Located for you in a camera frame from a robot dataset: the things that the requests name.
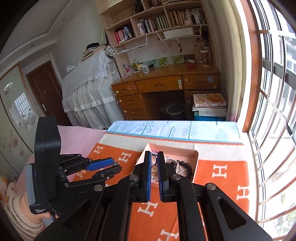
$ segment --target white cloth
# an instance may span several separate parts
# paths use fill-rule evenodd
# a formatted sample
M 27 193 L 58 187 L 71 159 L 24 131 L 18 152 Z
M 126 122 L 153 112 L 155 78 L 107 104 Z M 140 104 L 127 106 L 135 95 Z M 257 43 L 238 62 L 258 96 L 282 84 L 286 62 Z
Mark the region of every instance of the white cloth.
M 109 128 L 123 120 L 111 84 L 120 75 L 104 50 L 88 58 L 62 80 L 63 108 L 73 126 Z

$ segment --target paper stack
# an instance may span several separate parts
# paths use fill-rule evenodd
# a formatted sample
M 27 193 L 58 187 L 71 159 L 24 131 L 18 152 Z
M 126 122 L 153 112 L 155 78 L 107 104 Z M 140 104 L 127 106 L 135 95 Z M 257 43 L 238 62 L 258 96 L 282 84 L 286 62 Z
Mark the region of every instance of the paper stack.
M 226 101 L 219 93 L 193 95 L 194 119 L 196 121 L 225 121 Z

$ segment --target recessed light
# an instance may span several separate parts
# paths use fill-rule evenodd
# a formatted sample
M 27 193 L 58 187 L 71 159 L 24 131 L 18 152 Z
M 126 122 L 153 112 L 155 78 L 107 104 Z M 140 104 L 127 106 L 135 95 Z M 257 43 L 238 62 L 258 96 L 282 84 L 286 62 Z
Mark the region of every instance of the recessed light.
M 12 82 L 8 83 L 8 84 L 5 86 L 4 91 L 8 90 L 8 88 L 9 88 L 10 86 L 12 86 Z

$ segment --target bolt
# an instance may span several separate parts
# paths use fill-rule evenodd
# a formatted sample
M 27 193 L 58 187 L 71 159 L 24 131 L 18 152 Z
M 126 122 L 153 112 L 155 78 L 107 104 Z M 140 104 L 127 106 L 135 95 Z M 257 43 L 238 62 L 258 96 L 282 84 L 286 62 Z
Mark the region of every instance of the bolt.
M 214 183 L 208 183 L 207 184 L 207 189 L 209 189 L 209 190 L 215 190 L 216 189 L 216 185 Z
M 131 181 L 136 181 L 136 180 L 138 180 L 139 177 L 136 174 L 132 174 L 132 175 L 130 175 L 129 178 Z
M 100 192 L 100 191 L 103 190 L 103 186 L 101 184 L 97 184 L 97 185 L 94 186 L 94 190 L 96 192 Z
M 172 175 L 173 180 L 179 180 L 180 178 L 181 178 L 181 176 L 179 174 L 173 174 Z

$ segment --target door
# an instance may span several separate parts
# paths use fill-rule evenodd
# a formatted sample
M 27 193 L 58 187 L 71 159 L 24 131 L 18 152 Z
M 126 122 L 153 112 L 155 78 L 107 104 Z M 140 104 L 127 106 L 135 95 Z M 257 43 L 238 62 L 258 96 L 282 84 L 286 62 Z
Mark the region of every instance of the door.
M 42 64 L 27 75 L 29 85 L 40 108 L 46 116 L 55 116 L 57 124 L 71 126 L 62 105 L 62 90 L 50 61 Z

